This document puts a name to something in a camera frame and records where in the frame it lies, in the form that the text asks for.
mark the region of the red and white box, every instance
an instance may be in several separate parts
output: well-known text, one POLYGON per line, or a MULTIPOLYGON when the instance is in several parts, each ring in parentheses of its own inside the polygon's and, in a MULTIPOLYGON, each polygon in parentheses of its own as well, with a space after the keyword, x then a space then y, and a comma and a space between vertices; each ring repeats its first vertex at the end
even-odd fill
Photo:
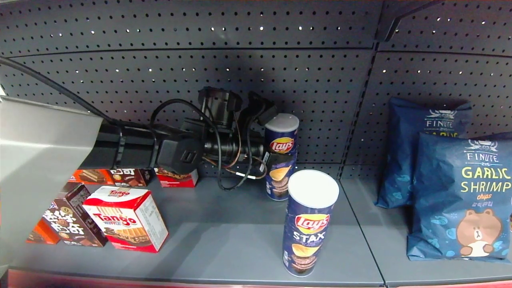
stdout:
POLYGON ((147 189, 102 186, 83 208, 117 249, 156 253, 169 235, 147 189))
POLYGON ((197 170, 194 170, 190 174, 180 175, 169 172, 162 168, 155 168, 158 180, 162 187, 182 187, 182 188, 194 188, 199 178, 197 170))

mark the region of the wire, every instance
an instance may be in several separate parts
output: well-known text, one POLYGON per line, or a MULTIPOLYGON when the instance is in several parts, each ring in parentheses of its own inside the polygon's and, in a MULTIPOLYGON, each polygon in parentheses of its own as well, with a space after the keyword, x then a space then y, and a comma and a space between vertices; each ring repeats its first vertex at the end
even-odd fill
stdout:
MULTIPOLYGON (((216 164, 213 160, 211 160, 211 159, 209 159, 209 158, 207 158, 207 157, 203 157, 203 159, 204 159, 205 161, 210 162, 212 165, 217 166, 217 164, 216 164)), ((254 157, 254 156, 252 157, 252 159, 255 159, 255 160, 259 161, 261 164, 263 164, 263 168, 264 168, 264 169, 263 169, 263 173, 262 173, 260 176, 253 176, 253 177, 254 177, 255 179, 261 179, 261 178, 265 177, 265 175, 267 175, 267 166, 265 165, 265 163, 263 162, 263 160, 261 160, 261 159, 260 159, 260 158, 258 158, 258 157, 254 157)), ((233 173, 233 174, 236 174, 236 173, 237 173, 236 171, 233 171, 233 170, 231 170, 230 168, 223 168, 223 169, 224 169, 224 170, 226 170, 227 172, 230 172, 230 173, 233 173)))
POLYGON ((238 153, 237 153, 237 156, 233 159, 233 162, 231 162, 231 164, 229 164, 225 168, 232 167, 238 161, 238 158, 240 157, 240 153, 242 152, 242 135, 240 135, 240 128, 238 127, 238 118, 234 111, 233 111, 233 118, 234 118, 234 124, 237 126, 237 132, 238 132, 238 153))
POLYGON ((27 66, 25 66, 23 64, 20 64, 20 63, 15 62, 15 61, 13 61, 11 59, 7 59, 7 58, 1 57, 1 56, 0 56, 0 64, 3 64, 5 66, 9 66, 9 67, 11 67, 13 69, 18 70, 19 72, 23 72, 23 73, 25 73, 25 74, 27 74, 29 76, 34 77, 35 79, 41 81, 43 84, 46 84, 46 85, 50 86, 51 88, 57 90, 59 93, 61 93, 62 95, 66 96, 67 98, 77 102, 82 107, 86 108, 87 111, 89 111, 89 112, 91 112, 91 113, 93 113, 93 114, 95 114, 97 116, 100 116, 101 118, 105 119, 110 124, 117 124, 117 123, 119 123, 119 121, 108 117, 106 114, 101 112, 98 108, 94 107, 92 104, 90 104, 89 102, 85 101, 80 96, 78 96, 75 93, 71 92, 70 90, 66 89, 64 86, 58 84, 57 82, 53 81, 52 79, 49 79, 48 77, 42 75, 41 73, 33 70, 32 68, 29 68, 29 67, 27 67, 27 66))
MULTIPOLYGON (((221 138, 220 138, 220 135, 219 135, 219 130, 217 129, 217 126, 214 125, 214 123, 210 120, 209 117, 207 117, 203 111, 201 111, 199 108, 197 108, 194 104, 190 103, 190 102, 187 102, 183 99, 170 99, 170 100, 167 100, 165 101, 164 103, 160 104, 154 111, 153 113, 151 114, 151 119, 150 119, 150 125, 152 126, 154 123, 155 123, 155 120, 156 120, 156 117, 158 115, 158 113, 160 113, 160 111, 162 111, 165 107, 171 105, 171 104, 176 104, 176 103, 181 103, 181 104, 184 104, 188 107, 190 107, 192 110, 194 110, 196 113, 199 114, 199 116, 201 116, 202 118, 204 118, 204 120, 208 123, 208 125, 210 125, 212 127, 212 129, 214 130, 214 134, 215 134, 215 138, 217 139, 217 151, 218 151, 218 163, 217 163, 217 168, 218 168, 218 173, 217 173, 217 184, 219 185, 219 187, 222 189, 222 190, 225 190, 225 191, 231 191, 231 190, 234 190, 236 188, 238 188, 240 185, 242 185, 245 181, 245 179, 247 179, 247 176, 249 176, 249 172, 250 172, 250 169, 251 169, 251 166, 252 166, 252 151, 251 151, 251 146, 250 146, 250 139, 249 139, 249 133, 250 133, 250 127, 247 128, 247 147, 248 147, 248 156, 249 156, 249 168, 248 168, 248 171, 247 173, 245 173, 245 176, 234 186, 232 187, 224 187, 222 185, 222 179, 221 179, 221 173, 222 173, 222 152, 221 152, 221 138)), ((249 123, 252 123, 252 121, 254 120, 254 118, 252 117, 249 121, 249 123)))

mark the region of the gray metal shelf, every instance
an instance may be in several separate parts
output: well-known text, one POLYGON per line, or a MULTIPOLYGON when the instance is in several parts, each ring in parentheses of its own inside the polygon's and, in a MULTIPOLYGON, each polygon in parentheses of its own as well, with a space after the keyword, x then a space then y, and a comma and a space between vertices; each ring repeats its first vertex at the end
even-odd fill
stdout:
POLYGON ((512 280, 508 264, 464 260, 409 261, 406 256, 408 224, 403 209, 383 209, 377 199, 375 177, 342 178, 343 189, 354 210, 375 261, 389 287, 441 285, 512 280))
POLYGON ((195 189, 162 189, 157 181, 150 189, 170 233, 158 254, 116 250, 111 244, 104 248, 26 244, 13 268, 183 283, 383 284, 343 193, 314 272, 297 278, 282 263, 287 203, 270 200, 262 182, 248 181, 234 192, 221 191, 214 178, 201 179, 195 189))

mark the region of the snack box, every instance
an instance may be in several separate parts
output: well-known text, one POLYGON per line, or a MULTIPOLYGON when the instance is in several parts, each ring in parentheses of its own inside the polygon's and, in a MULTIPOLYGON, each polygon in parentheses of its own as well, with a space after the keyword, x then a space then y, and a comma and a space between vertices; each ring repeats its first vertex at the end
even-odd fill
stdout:
POLYGON ((91 193, 84 184, 68 182, 42 216, 68 245, 103 247, 107 239, 82 207, 91 193))
POLYGON ((147 189, 102 186, 83 207, 117 249, 156 253, 169 234, 147 189))
POLYGON ((153 177, 151 169, 113 169, 109 174, 117 187, 146 187, 153 177))
POLYGON ((185 187, 185 188, 193 188, 196 186, 197 179, 199 178, 197 170, 194 170, 190 174, 180 175, 176 173, 169 172, 162 168, 155 168, 155 172, 157 173, 158 180, 160 180, 160 184, 162 187, 185 187))
POLYGON ((114 181, 106 169, 76 170, 69 182, 92 185, 113 185, 114 181))
POLYGON ((57 244, 59 241, 59 236, 45 223, 43 219, 39 220, 26 240, 27 243, 44 244, 57 244))

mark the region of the blue chip bag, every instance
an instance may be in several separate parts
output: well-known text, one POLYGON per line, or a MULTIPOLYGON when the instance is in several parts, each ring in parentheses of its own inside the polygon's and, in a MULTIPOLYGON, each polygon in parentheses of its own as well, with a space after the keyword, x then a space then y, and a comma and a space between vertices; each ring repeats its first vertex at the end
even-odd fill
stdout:
POLYGON ((511 135, 475 140, 420 134, 410 260, 508 262, 511 135))
POLYGON ((388 163, 375 205, 396 208, 411 205, 413 168, 420 132, 463 137, 471 124, 471 104, 454 110, 430 110, 406 100, 389 101, 388 163))

